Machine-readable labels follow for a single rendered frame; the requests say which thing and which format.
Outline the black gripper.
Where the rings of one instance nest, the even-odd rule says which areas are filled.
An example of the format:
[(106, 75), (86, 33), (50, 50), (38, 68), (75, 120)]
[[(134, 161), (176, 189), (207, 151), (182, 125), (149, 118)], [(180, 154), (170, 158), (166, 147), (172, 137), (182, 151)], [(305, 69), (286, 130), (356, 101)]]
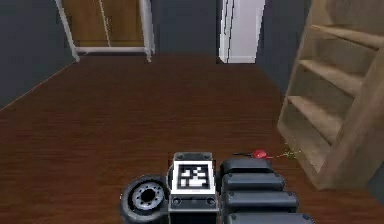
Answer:
[(169, 224), (169, 190), (161, 175), (143, 175), (120, 194), (122, 224)]

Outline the small red object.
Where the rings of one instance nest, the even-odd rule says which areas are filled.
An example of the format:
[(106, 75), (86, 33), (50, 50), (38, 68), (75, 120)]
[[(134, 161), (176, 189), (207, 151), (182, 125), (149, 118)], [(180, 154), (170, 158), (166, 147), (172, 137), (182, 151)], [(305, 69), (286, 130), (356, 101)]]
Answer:
[(264, 150), (255, 150), (249, 153), (239, 153), (239, 156), (248, 156), (255, 159), (271, 159)]

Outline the brown wooden cupboard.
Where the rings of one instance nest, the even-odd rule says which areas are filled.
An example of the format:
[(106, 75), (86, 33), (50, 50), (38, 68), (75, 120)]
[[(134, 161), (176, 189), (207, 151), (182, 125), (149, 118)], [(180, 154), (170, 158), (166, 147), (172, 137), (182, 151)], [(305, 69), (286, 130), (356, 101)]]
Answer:
[(143, 47), (139, 0), (62, 0), (76, 47)]

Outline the white room door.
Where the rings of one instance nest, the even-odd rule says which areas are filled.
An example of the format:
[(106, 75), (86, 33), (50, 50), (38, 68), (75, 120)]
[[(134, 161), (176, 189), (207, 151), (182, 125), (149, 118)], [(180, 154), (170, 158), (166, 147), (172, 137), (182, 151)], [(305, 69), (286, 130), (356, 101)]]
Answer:
[(220, 60), (254, 63), (266, 0), (222, 0), (221, 3)]

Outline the light wooden shelf unit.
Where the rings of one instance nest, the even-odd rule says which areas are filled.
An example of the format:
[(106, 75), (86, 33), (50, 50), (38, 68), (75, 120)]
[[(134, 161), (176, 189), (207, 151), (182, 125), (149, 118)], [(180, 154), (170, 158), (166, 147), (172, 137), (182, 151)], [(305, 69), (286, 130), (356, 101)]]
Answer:
[(318, 189), (384, 162), (384, 0), (312, 0), (278, 130)]

